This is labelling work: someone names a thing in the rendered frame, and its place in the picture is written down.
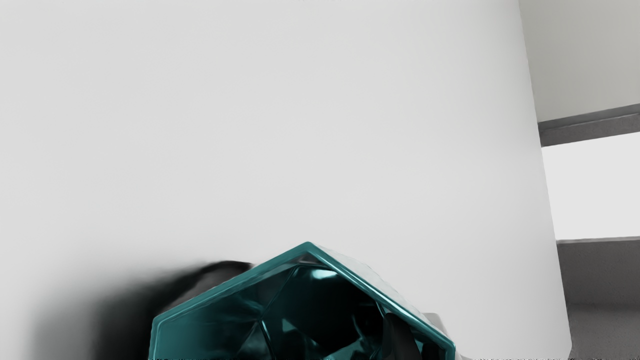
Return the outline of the teal faceted mug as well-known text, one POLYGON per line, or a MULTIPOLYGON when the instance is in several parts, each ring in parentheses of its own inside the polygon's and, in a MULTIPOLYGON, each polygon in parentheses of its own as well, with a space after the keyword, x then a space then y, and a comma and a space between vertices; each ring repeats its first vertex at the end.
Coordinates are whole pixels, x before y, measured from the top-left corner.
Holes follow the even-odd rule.
POLYGON ((368 265, 311 242, 155 317, 148 360, 457 360, 368 265))

